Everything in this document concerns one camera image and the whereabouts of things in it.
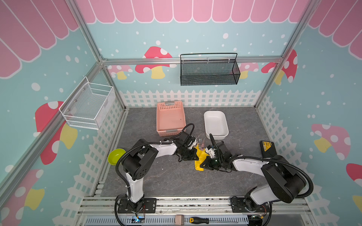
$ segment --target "green bowl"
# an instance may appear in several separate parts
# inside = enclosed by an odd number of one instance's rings
[[[109,153],[108,155],[108,162],[109,164],[115,166],[118,162],[118,160],[122,157],[122,155],[124,155],[126,153],[126,151],[122,148],[118,148],[113,150],[111,153]]]

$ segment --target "yellow label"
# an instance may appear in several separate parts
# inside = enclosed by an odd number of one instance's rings
[[[263,141],[263,147],[264,147],[264,151],[265,151],[265,152],[266,152],[271,146],[272,146],[272,144],[271,144],[270,142]]]

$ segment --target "white picket fence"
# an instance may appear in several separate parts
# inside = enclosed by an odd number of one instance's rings
[[[308,163],[302,162],[300,159],[302,153],[295,150],[297,144],[292,143],[292,135],[287,134],[287,127],[283,127],[283,120],[279,120],[279,113],[276,113],[276,107],[273,108],[273,102],[270,102],[269,99],[270,96],[263,99],[258,111],[269,137],[275,144],[277,154],[302,169],[313,179],[314,174],[308,173],[306,169]],[[321,189],[321,186],[314,185],[313,193],[306,198],[308,206],[312,210],[318,225],[323,223],[325,226],[330,224],[337,226],[339,217],[329,211],[328,205],[330,201],[322,198],[320,194]]]
[[[140,93],[134,91],[133,93],[127,91],[126,93],[119,92],[122,101],[126,106],[129,107],[155,107],[157,106],[158,102],[165,102],[165,101],[182,101],[184,106],[192,106],[192,107],[199,107],[199,106],[254,106],[259,95],[260,90],[258,92],[254,92],[253,90],[249,93],[244,90],[243,92],[210,92],[209,90],[206,92],[200,91],[195,92],[188,92],[187,90],[182,93],[181,91],[173,92],[172,90],[168,93],[163,91],[160,93],[156,91],[152,93],[148,91],[145,93],[141,91]]]
[[[93,136],[94,142],[89,145],[89,154],[84,155],[84,164],[79,165],[80,172],[74,176],[74,186],[68,188],[68,199],[60,203],[63,209],[59,216],[53,218],[55,226],[73,225],[75,213],[78,212],[83,198],[90,196],[93,185],[98,183],[97,175],[101,171],[102,162],[107,157],[112,136],[115,134],[117,122],[122,115],[121,112],[122,108],[115,100],[101,128],[97,131],[97,136]]]

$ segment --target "black wire basket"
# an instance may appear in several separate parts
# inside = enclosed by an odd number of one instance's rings
[[[236,85],[237,53],[181,54],[181,86]]]

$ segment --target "white wire basket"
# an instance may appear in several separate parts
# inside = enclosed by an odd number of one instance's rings
[[[90,83],[84,77],[59,111],[70,126],[99,129],[114,99],[112,86]]]

